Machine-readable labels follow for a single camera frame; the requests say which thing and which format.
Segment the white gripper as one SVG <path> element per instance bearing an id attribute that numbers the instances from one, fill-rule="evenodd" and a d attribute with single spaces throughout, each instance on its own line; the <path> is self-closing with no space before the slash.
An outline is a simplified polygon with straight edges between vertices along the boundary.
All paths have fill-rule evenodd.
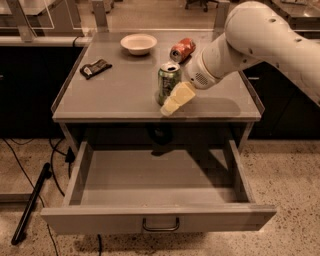
<path id="1" fill-rule="evenodd" d="M 196 89 L 206 90 L 220 82 L 206 69 L 200 55 L 193 56 L 185 65 L 185 76 L 191 82 L 179 82 L 164 101 L 160 112 L 170 116 L 196 96 Z"/>

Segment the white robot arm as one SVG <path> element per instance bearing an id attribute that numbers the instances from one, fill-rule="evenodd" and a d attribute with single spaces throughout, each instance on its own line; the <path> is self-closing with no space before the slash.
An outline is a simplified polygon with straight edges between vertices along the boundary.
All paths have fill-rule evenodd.
<path id="1" fill-rule="evenodd" d="M 197 89 L 259 62 L 272 65 L 314 103 L 320 102 L 320 44 L 298 35 L 267 5 L 248 1 L 230 12 L 224 32 L 186 65 L 188 80 L 174 87 L 161 113 L 172 115 Z"/>

